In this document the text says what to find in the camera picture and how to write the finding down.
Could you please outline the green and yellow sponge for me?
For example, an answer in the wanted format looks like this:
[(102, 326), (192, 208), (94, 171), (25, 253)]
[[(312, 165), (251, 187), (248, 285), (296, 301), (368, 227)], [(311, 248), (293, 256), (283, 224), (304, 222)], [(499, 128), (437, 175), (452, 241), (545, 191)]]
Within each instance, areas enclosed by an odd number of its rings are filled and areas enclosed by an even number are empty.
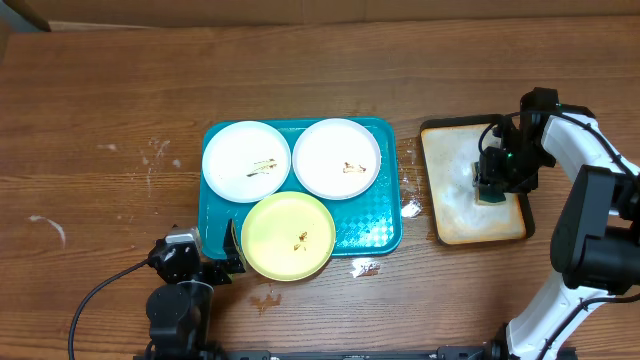
[(505, 194), (491, 184), (475, 181), (474, 188), (476, 190), (475, 200), (480, 205), (492, 206), (506, 201)]

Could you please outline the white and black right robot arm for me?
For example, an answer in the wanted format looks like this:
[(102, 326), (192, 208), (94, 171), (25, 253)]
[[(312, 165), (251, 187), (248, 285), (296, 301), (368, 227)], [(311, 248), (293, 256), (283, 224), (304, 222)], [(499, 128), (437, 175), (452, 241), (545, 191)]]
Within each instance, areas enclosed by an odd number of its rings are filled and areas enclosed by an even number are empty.
[(473, 185), (481, 202), (526, 195), (542, 167), (560, 165), (571, 191), (551, 237), (553, 271), (527, 308), (503, 327), (487, 359), (573, 359), (564, 342), (599, 306), (638, 301), (639, 168), (602, 134), (586, 107), (536, 87), (517, 112), (497, 115), (480, 144)]

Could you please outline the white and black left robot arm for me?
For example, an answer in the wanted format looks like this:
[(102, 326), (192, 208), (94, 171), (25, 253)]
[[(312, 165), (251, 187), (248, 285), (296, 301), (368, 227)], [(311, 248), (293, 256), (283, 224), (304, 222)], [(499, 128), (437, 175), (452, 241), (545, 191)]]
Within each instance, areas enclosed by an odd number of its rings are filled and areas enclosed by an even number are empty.
[(146, 303), (150, 344), (146, 359), (225, 359), (222, 347), (208, 339), (214, 288), (244, 273), (236, 227), (227, 223), (224, 259), (204, 260), (197, 228), (174, 227), (149, 253), (149, 266), (165, 284)]

